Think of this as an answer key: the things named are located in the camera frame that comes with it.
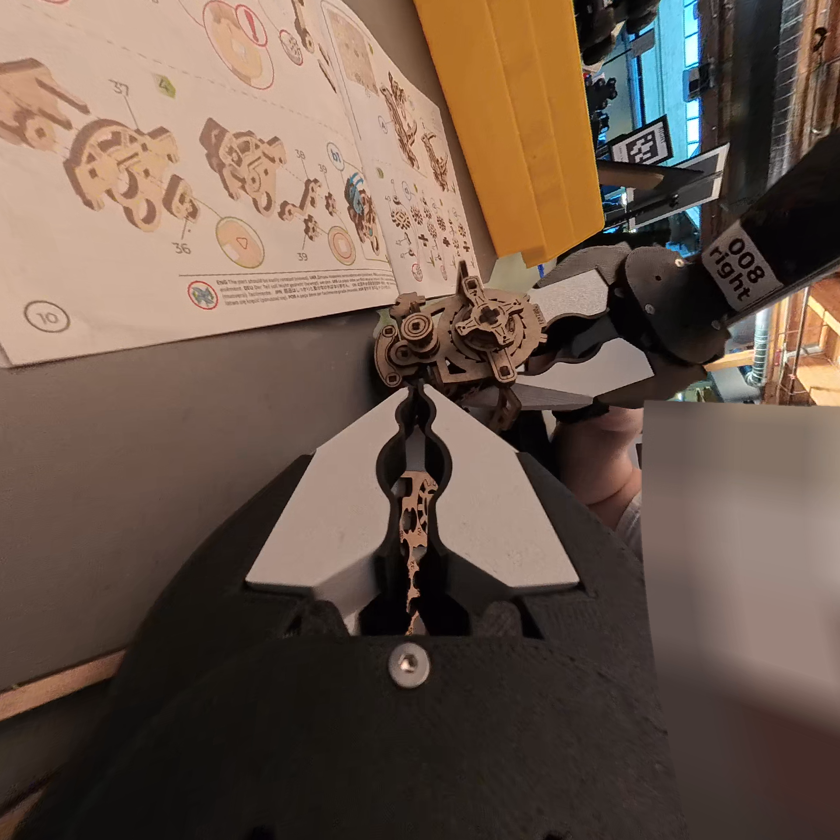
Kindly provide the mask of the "round metal duct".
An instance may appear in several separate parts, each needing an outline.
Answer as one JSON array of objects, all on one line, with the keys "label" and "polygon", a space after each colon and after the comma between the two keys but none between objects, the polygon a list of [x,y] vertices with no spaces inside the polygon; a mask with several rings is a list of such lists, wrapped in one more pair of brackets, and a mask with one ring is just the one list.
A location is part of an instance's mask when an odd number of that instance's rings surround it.
[{"label": "round metal duct", "polygon": [[752,368],[747,381],[759,390],[762,390],[768,381],[768,369],[773,355],[775,309],[775,306],[767,307],[755,317]]}]

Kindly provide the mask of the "rack of dark equipment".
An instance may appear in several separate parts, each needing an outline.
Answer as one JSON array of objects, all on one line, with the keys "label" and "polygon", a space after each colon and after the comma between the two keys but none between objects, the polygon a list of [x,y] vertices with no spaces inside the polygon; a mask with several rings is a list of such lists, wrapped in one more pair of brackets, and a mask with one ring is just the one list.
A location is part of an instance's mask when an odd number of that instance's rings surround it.
[{"label": "rack of dark equipment", "polygon": [[594,67],[613,51],[622,29],[639,35],[658,14],[659,1],[573,1],[583,67]]}]

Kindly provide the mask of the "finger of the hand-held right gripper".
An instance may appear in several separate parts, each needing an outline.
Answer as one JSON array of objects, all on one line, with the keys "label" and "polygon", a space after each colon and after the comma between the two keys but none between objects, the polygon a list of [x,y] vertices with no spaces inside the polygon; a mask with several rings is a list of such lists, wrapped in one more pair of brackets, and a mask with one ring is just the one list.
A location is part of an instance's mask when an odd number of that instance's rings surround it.
[{"label": "finger of the hand-held right gripper", "polygon": [[654,374],[645,352],[623,339],[613,339],[589,360],[557,360],[543,373],[520,374],[511,392],[526,411],[572,412]]},{"label": "finger of the hand-held right gripper", "polygon": [[608,311],[610,284],[597,269],[565,276],[559,267],[532,289],[532,305],[544,323],[559,319],[598,319]]}]

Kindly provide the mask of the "yellow plastic bin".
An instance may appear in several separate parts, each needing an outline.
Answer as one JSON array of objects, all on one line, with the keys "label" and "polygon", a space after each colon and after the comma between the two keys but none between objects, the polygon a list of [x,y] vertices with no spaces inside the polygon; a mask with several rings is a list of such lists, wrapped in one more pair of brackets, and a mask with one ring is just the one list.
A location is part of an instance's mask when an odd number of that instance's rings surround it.
[{"label": "yellow plastic bin", "polygon": [[604,214],[572,1],[415,1],[499,257],[545,264]]}]

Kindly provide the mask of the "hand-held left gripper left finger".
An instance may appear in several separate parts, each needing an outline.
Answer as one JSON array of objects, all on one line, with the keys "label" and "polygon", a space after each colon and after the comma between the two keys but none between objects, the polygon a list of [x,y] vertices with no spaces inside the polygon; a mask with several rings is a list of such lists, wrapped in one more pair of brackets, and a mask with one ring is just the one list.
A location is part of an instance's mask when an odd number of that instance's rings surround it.
[{"label": "hand-held left gripper left finger", "polygon": [[404,387],[319,446],[245,582],[273,592],[401,592],[406,438],[418,390]]}]

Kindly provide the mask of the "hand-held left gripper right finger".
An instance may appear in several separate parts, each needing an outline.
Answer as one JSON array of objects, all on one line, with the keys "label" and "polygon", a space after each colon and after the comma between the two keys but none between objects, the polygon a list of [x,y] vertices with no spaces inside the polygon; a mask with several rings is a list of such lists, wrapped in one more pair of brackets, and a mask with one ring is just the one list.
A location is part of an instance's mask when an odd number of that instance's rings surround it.
[{"label": "hand-held left gripper right finger", "polygon": [[560,592],[579,576],[518,452],[435,389],[429,437],[448,469],[434,518],[449,592]]}]

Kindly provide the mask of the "wooden gear mechanism model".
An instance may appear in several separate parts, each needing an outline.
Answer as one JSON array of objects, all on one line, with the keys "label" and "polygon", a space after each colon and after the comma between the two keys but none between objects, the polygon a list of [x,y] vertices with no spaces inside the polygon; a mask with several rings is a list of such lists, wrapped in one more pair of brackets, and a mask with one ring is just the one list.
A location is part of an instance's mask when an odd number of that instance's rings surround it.
[{"label": "wooden gear mechanism model", "polygon": [[506,432],[522,411],[518,369],[547,338],[546,321],[526,292],[488,289],[458,265],[456,291],[427,301],[399,295],[374,339],[374,367],[389,388],[429,382],[454,402],[496,389],[490,430]]}]

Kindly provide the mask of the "person's right hand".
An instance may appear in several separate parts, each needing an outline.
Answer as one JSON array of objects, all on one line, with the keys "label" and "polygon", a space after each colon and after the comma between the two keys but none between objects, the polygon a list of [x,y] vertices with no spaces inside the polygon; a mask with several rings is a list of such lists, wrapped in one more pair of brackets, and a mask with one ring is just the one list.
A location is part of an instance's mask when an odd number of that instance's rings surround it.
[{"label": "person's right hand", "polygon": [[631,452],[643,432],[644,410],[614,407],[579,423],[560,423],[552,452],[561,482],[604,522],[615,524],[642,488]]}]

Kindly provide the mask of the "model instruction booklet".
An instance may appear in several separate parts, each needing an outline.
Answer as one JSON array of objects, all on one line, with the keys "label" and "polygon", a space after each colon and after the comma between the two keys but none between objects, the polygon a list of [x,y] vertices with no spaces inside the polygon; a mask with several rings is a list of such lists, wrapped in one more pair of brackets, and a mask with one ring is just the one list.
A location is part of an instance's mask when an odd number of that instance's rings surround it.
[{"label": "model instruction booklet", "polygon": [[3,365],[452,293],[448,112],[345,2],[2,2]]}]

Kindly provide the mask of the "person's right forearm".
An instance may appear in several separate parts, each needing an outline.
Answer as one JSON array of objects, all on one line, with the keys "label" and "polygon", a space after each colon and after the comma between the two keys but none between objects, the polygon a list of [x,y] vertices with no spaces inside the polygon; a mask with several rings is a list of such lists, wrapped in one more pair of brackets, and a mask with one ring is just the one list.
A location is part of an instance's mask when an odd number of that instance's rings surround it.
[{"label": "person's right forearm", "polygon": [[642,542],[642,492],[639,491],[628,503],[619,518],[615,533],[631,553],[642,562],[644,559]]}]

